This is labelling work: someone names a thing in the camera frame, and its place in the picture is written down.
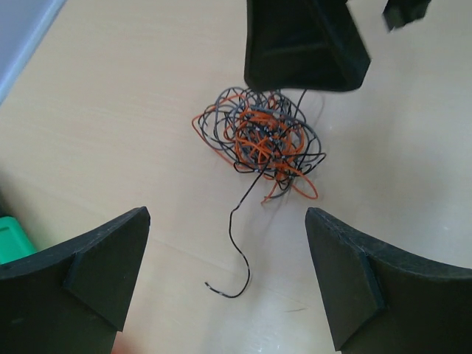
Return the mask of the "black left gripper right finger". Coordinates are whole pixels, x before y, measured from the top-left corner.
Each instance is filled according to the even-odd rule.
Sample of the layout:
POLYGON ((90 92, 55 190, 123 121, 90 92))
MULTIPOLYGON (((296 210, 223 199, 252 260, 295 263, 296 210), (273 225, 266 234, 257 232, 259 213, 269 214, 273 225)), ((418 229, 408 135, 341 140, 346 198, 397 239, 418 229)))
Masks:
POLYGON ((305 216, 340 353, 469 353, 471 270, 417 256, 320 208, 305 216))

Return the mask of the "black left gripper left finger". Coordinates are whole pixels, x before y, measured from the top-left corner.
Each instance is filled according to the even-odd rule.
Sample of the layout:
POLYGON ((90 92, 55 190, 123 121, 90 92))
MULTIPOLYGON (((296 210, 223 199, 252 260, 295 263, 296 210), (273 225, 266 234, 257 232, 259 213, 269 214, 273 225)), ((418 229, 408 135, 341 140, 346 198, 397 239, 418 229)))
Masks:
POLYGON ((1 266, 2 353, 110 353, 125 326, 148 241, 137 207, 1 266))

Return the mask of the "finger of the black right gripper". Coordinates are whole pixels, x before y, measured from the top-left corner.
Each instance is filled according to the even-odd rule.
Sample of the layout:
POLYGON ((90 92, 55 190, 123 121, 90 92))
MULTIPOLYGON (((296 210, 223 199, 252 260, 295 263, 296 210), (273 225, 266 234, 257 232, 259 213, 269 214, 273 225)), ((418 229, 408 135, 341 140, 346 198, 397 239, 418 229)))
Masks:
POLYGON ((244 80, 255 91, 359 89, 371 63, 345 1, 246 3, 244 80))
POLYGON ((388 0, 382 13, 387 29, 391 32, 422 20, 430 3, 431 0, 388 0))

